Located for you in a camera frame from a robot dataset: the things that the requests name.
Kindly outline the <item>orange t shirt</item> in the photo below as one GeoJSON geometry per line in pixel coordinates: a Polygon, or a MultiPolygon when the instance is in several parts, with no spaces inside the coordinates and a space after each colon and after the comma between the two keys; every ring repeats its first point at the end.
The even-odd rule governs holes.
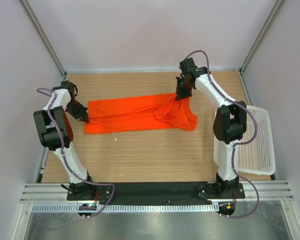
{"type": "Polygon", "coordinates": [[[190,99],[176,100],[175,93],[91,100],[85,134],[111,134],[128,131],[180,129],[193,131],[198,117],[190,99]]]}

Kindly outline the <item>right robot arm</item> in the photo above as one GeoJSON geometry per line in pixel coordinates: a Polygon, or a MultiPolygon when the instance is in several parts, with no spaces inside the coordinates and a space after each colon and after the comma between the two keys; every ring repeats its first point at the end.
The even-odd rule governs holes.
{"type": "Polygon", "coordinates": [[[189,98],[192,90],[198,90],[214,107],[213,134],[220,149],[215,192],[221,198],[231,198],[239,188],[237,145],[247,130],[247,105],[230,97],[217,84],[211,72],[206,67],[198,67],[191,57],[182,60],[179,68],[181,74],[177,78],[175,99],[189,98]]]}

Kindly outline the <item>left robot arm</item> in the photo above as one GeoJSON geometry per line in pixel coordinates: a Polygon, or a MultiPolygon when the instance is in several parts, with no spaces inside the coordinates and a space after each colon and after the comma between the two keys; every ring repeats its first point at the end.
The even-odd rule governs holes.
{"type": "Polygon", "coordinates": [[[76,100],[77,86],[64,80],[52,89],[39,88],[37,92],[50,97],[47,105],[33,113],[40,143],[61,161],[68,177],[67,199],[91,200],[96,194],[92,178],[80,163],[74,149],[74,133],[67,117],[69,113],[80,122],[88,123],[88,108],[76,100]]]}

